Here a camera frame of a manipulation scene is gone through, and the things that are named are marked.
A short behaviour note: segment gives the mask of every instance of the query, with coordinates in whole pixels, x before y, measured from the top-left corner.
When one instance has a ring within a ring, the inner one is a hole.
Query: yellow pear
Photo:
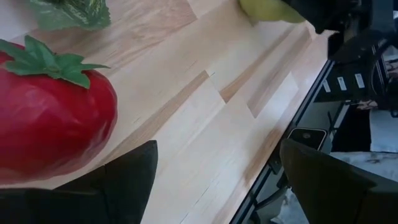
[[[243,11],[259,21],[303,22],[305,19],[282,0],[239,0]]]

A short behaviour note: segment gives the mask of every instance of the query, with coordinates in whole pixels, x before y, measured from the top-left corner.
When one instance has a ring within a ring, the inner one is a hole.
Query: wooden table
[[[113,24],[96,32],[37,30],[24,2],[0,0],[0,38],[110,66],[119,119],[86,167],[2,187],[52,189],[156,139],[143,223],[228,223],[326,61],[325,36],[252,25],[235,0],[109,1]]]

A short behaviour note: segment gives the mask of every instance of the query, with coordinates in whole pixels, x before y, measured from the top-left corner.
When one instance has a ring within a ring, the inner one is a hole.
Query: green leafy vegetable
[[[104,65],[82,64],[83,57],[75,54],[55,55],[44,43],[31,36],[25,36],[25,50],[0,39],[0,51],[14,58],[6,62],[6,69],[17,75],[42,75],[69,81],[84,88],[90,87],[90,80],[84,70],[108,68]]]
[[[30,0],[40,28],[82,27],[102,29],[110,25],[105,0]]]

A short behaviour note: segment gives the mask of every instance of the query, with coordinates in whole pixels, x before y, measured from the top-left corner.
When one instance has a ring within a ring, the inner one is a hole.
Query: red tomato
[[[0,65],[8,60],[0,52]],[[116,93],[99,72],[84,73],[89,90],[0,67],[0,184],[73,172],[104,148],[117,120]]]

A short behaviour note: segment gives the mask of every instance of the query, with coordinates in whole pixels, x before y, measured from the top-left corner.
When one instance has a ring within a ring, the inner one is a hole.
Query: white sticker
[[[338,84],[340,85],[340,89],[342,91],[346,91],[347,90],[347,86],[346,86],[346,83],[344,82],[344,78],[343,77],[337,77],[337,81],[338,81]]]
[[[326,81],[326,80],[323,82],[323,88],[325,89],[325,91],[326,91],[327,93],[330,93],[330,92],[331,92],[329,83],[328,83],[328,81]]]
[[[365,88],[365,83],[363,82],[363,78],[361,74],[355,74],[356,83],[359,88]]]

